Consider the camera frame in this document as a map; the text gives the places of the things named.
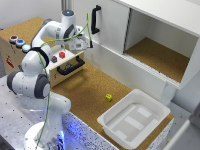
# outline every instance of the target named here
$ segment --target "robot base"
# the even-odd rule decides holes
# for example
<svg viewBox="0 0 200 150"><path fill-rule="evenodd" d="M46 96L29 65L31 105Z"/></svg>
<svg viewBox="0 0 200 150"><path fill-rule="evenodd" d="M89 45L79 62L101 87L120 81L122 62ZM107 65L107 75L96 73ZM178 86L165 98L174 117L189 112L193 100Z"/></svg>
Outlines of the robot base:
<svg viewBox="0 0 200 150"><path fill-rule="evenodd" d="M34 140L37 133L40 131L40 129L43 127L44 122L40 122L38 124L35 124L32 126L25 134L24 138L24 149L25 150L36 150L37 141ZM48 150L48 147L40 148L37 147L37 150Z"/></svg>

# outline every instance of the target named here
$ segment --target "brown surface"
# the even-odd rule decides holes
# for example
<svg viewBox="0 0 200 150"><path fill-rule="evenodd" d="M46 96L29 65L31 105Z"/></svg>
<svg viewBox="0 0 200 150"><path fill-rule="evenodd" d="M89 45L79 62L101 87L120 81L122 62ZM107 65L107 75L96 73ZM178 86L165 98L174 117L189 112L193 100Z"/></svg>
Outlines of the brown surface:
<svg viewBox="0 0 200 150"><path fill-rule="evenodd" d="M131 89L86 63L83 70L66 79L51 90L69 98L72 102L72 108L70 110L72 113L120 150L123 150L121 146L104 133L102 126L97 123L97 118L131 92ZM105 100L106 94L111 94L113 96L113 101L107 102ZM137 150L145 150L172 119L173 115L169 115Z"/></svg>
<svg viewBox="0 0 200 150"><path fill-rule="evenodd" d="M26 44L31 44L31 41L37 31L40 29L44 20L40 17L35 17L30 20L24 21L12 27L6 28L0 31L0 37L9 42L9 38L12 35L17 35L20 39L25 40ZM44 41L52 40L50 37L46 37Z"/></svg>
<svg viewBox="0 0 200 150"><path fill-rule="evenodd" d="M181 82L190 60L149 38L143 39L125 53L178 82Z"/></svg>

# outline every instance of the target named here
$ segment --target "black handle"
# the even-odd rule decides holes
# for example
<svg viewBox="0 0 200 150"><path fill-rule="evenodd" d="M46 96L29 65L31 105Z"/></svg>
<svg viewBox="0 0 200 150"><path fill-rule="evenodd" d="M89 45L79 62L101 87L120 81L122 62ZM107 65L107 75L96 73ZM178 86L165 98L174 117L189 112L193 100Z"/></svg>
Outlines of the black handle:
<svg viewBox="0 0 200 150"><path fill-rule="evenodd" d="M66 75L70 74L71 72L73 72L74 70L80 68L81 66L83 66L85 64L85 62L81 58L79 58L79 56L76 57L76 60L78 61L78 64L76 64L76 65L74 65L74 66L72 66L68 69L65 69L65 70L60 69L60 66L59 66L59 67L57 67L57 71L61 75L66 76Z"/></svg>
<svg viewBox="0 0 200 150"><path fill-rule="evenodd" d="M96 16L97 16L96 12L99 10L101 10L101 7L98 5L96 5L96 8L92 10L92 25L91 25L92 34L100 32L100 30L96 28Z"/></svg>

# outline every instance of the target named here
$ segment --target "plastic container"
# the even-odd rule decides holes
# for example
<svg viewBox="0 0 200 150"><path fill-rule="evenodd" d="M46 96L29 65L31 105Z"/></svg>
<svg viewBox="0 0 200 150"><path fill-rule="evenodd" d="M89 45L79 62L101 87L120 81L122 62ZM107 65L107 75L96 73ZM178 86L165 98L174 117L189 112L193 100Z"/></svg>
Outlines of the plastic container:
<svg viewBox="0 0 200 150"><path fill-rule="evenodd" d="M97 121L123 148L136 149L169 113L169 108L135 89Z"/></svg>

